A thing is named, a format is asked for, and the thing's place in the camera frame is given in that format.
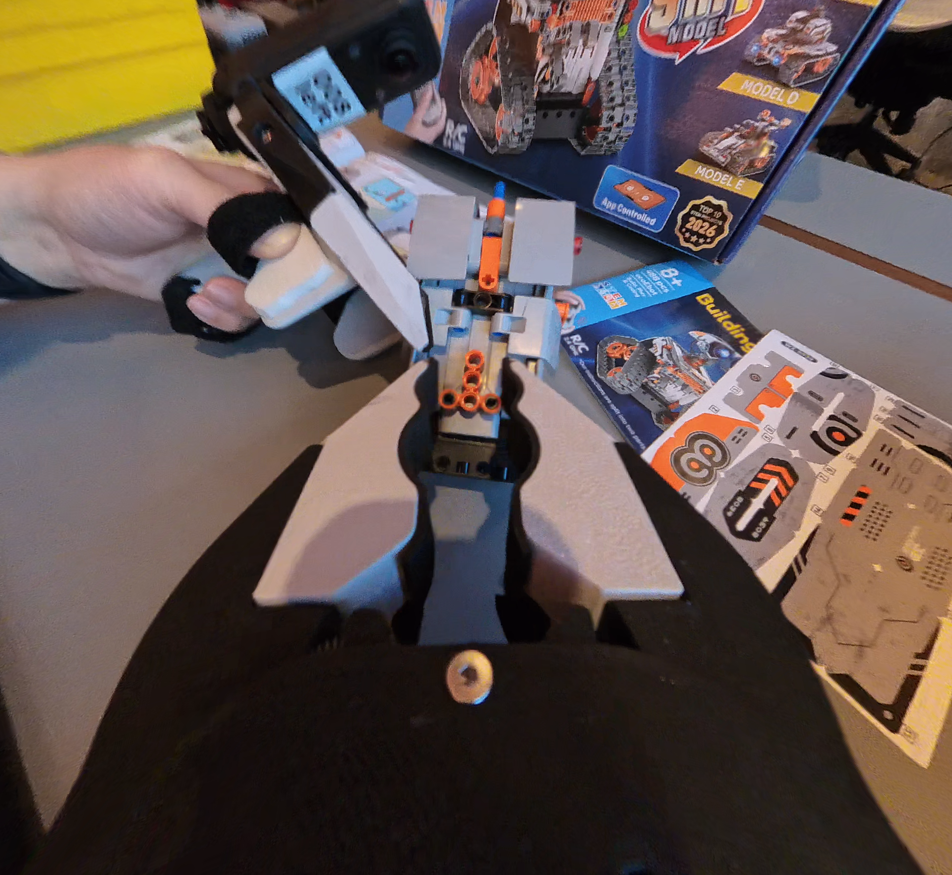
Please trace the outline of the robot kit box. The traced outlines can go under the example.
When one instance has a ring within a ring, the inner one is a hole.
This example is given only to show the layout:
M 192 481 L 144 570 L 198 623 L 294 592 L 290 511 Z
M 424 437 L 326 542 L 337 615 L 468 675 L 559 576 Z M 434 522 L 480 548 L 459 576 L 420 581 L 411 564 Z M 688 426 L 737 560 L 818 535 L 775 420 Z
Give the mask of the robot kit box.
M 424 0 L 384 124 L 708 262 L 733 256 L 903 0 Z

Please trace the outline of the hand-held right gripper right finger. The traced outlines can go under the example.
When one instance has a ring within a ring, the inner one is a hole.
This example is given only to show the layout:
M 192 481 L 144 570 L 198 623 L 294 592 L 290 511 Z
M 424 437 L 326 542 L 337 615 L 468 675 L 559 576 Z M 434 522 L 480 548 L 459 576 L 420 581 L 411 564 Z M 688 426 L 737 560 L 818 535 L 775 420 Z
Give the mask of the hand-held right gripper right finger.
M 529 435 L 529 461 L 510 512 L 513 583 L 553 618 L 583 607 L 675 600 L 684 586 L 612 440 L 526 365 L 505 361 L 511 422 Z

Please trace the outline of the yellow plastic bin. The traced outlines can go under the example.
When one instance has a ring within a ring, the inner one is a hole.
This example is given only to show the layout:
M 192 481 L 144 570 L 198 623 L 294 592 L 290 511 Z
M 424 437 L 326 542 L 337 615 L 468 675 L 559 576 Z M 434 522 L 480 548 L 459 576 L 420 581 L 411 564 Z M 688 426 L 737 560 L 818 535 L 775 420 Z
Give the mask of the yellow plastic bin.
M 213 72 L 196 0 L 1 0 L 2 152 L 198 107 Z

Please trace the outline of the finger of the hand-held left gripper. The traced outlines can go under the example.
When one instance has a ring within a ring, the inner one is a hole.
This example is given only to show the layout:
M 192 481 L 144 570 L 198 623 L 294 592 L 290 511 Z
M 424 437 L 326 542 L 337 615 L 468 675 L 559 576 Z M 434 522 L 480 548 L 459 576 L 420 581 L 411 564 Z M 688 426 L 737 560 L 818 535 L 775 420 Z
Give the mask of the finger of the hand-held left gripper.
M 401 334 L 363 289 L 354 289 L 344 297 L 333 333 L 333 343 L 344 358 L 369 360 L 402 341 Z
M 417 281 L 351 196 L 333 191 L 310 215 L 315 236 L 416 349 L 430 336 Z

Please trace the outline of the blue cover booklet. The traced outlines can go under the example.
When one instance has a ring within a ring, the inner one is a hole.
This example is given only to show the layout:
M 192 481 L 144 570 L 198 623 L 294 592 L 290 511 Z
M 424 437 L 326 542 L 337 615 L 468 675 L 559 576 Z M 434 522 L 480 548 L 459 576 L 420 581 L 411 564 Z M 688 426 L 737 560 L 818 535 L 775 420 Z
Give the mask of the blue cover booklet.
M 682 260 L 560 290 L 555 299 L 566 354 L 639 451 L 763 337 Z

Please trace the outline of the grey toy robot model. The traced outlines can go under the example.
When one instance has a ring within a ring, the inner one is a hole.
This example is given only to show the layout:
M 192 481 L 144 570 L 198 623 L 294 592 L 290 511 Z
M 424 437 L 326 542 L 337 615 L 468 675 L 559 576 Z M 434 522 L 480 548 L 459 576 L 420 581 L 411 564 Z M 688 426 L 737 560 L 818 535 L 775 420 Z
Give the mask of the grey toy robot model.
M 542 377 L 557 368 L 563 318 L 556 293 L 572 283 L 573 202 L 517 199 L 506 211 L 496 184 L 481 207 L 472 197 L 423 195 L 411 223 L 408 268 L 420 283 L 435 360 L 435 443 L 430 469 L 511 481 L 504 410 L 504 365 L 522 363 Z M 462 373 L 470 349 L 485 353 L 486 387 L 502 412 L 467 415 L 440 409 L 438 396 Z

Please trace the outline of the orange toy connector piece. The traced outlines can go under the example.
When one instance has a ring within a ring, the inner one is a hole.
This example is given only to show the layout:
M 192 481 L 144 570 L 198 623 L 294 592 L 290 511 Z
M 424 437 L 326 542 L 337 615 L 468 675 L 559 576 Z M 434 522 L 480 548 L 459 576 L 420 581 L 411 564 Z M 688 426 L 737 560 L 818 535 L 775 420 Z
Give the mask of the orange toy connector piece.
M 438 403 L 446 412 L 460 411 L 467 415 L 484 413 L 490 416 L 502 412 L 500 396 L 490 391 L 486 372 L 485 353 L 480 349 L 470 349 L 463 358 L 462 373 L 450 386 L 441 389 Z

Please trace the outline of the grey desk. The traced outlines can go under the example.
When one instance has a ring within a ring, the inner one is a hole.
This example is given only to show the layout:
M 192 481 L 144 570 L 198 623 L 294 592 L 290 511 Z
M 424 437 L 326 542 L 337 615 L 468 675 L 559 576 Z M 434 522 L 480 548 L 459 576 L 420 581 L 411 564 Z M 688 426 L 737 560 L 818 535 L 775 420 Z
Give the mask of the grey desk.
M 950 300 L 761 225 L 698 268 L 755 325 L 950 421 Z M 402 371 L 330 336 L 317 316 L 197 345 L 106 291 L 2 309 L 2 690 L 43 827 L 174 586 Z
M 944 193 L 806 153 L 760 225 L 950 300 L 951 200 Z

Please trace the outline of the black wristband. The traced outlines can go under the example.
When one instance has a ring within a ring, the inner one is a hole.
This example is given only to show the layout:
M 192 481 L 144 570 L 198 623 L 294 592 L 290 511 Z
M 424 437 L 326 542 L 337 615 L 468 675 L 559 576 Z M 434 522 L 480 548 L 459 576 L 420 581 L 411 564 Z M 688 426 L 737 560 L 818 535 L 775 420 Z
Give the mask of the black wristband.
M 1 302 L 23 302 L 29 300 L 53 299 L 69 296 L 78 292 L 74 288 L 62 288 L 44 284 L 17 269 L 6 260 L 0 260 Z

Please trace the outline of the person's left hand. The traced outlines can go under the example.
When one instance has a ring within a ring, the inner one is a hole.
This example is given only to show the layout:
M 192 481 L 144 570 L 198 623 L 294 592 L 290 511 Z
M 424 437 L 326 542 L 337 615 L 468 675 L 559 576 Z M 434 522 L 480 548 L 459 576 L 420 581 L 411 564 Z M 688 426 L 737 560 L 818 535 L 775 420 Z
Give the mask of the person's left hand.
M 158 301 L 210 252 L 209 218 L 269 179 L 157 146 L 99 145 L 1 159 L 1 254 L 45 287 Z

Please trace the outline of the grey blue battery module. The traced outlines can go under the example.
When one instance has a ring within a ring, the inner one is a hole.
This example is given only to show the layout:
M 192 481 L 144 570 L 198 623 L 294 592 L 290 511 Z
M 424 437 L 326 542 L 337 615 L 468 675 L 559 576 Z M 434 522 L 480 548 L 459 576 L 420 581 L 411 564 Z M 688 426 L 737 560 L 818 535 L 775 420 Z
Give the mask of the grey blue battery module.
M 261 16 L 238 8 L 219 3 L 201 4 L 198 13 L 213 53 L 243 48 L 268 33 Z

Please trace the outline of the sticker sheet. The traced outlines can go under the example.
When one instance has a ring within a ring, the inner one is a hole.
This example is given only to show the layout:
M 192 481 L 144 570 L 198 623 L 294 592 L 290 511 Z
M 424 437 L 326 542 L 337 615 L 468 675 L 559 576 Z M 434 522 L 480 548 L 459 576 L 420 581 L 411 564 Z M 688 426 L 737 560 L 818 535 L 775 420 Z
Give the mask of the sticker sheet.
M 950 439 L 774 330 L 644 453 L 754 570 L 818 674 L 923 767 L 950 704 Z

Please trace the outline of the open instruction booklet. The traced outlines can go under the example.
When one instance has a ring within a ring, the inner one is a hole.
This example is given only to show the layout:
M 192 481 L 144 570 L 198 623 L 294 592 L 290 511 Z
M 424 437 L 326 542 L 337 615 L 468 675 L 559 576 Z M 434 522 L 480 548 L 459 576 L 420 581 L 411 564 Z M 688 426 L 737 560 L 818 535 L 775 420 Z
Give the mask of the open instruction booklet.
M 345 127 L 320 135 L 319 143 L 327 159 L 365 202 L 367 214 L 386 236 L 410 230 L 422 195 L 452 193 L 392 157 L 366 152 Z

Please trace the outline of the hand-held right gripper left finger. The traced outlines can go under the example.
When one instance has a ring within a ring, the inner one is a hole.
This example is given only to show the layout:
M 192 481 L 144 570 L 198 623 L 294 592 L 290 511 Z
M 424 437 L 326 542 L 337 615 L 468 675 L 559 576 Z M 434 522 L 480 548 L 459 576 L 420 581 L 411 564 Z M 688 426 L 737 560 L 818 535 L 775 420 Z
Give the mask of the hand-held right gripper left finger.
M 376 609 L 420 628 L 435 545 L 426 488 L 435 360 L 420 361 L 327 437 L 253 598 Z

